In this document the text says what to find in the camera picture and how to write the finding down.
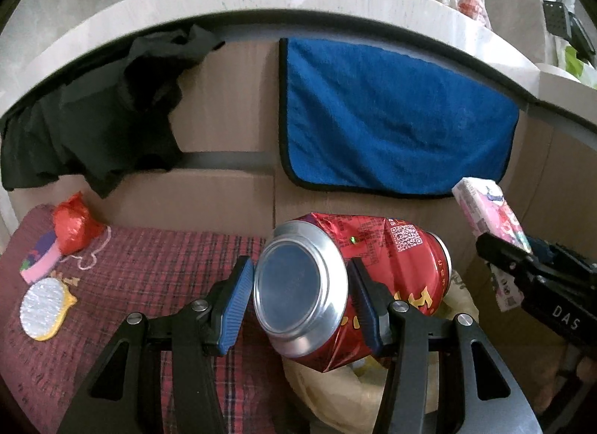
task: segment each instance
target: white string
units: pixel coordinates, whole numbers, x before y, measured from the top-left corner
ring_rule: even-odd
[[[73,259],[77,259],[77,267],[82,270],[82,271],[86,271],[91,269],[92,267],[94,267],[97,264],[97,257],[96,254],[99,252],[102,252],[102,250],[104,249],[104,247],[106,245],[108,245],[108,242],[110,241],[110,239],[112,238],[112,228],[110,227],[110,225],[106,226],[107,232],[108,232],[108,237],[106,238],[106,240],[104,240],[104,243],[99,247],[99,249],[94,250],[91,253],[91,265],[90,266],[81,266],[81,263],[83,262],[83,256],[82,255],[67,255],[64,259],[60,260],[60,263],[66,262],[68,259],[70,259],[71,257]]]

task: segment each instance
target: red soda can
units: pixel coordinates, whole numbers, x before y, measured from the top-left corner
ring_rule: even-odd
[[[410,222],[327,213],[286,222],[259,258],[253,288],[257,318],[281,355],[326,372],[371,354],[348,295],[346,262],[354,257],[426,315],[450,284],[446,246]]]

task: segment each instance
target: metal screw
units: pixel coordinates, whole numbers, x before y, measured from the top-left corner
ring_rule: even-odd
[[[193,311],[202,313],[210,307],[210,303],[208,303],[204,299],[196,299],[191,303],[190,307],[193,309]]]
[[[462,313],[461,315],[458,315],[458,323],[460,323],[464,327],[469,327],[471,326],[471,324],[473,324],[473,319],[470,315]]]
[[[396,313],[406,313],[408,311],[408,303],[405,303],[404,301],[394,301],[392,303],[392,309]]]
[[[131,313],[128,315],[128,318],[126,318],[126,322],[130,325],[138,325],[141,323],[142,319],[143,315],[141,313]]]

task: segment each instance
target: beige plastic bag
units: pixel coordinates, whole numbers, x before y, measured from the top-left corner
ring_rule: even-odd
[[[452,272],[452,281],[435,316],[452,319],[458,313],[468,313],[479,321],[479,310],[466,289],[458,272]],[[284,360],[286,378],[298,397],[319,420],[345,434],[370,434],[386,383],[387,370],[372,357],[356,366],[347,365],[331,372],[315,370]],[[438,406],[439,358],[429,359],[427,412]]]

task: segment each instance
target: blue towel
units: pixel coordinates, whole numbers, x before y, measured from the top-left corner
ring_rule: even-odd
[[[503,177],[518,107],[500,92],[365,45],[292,38],[280,50],[280,149],[295,184],[432,197]]]

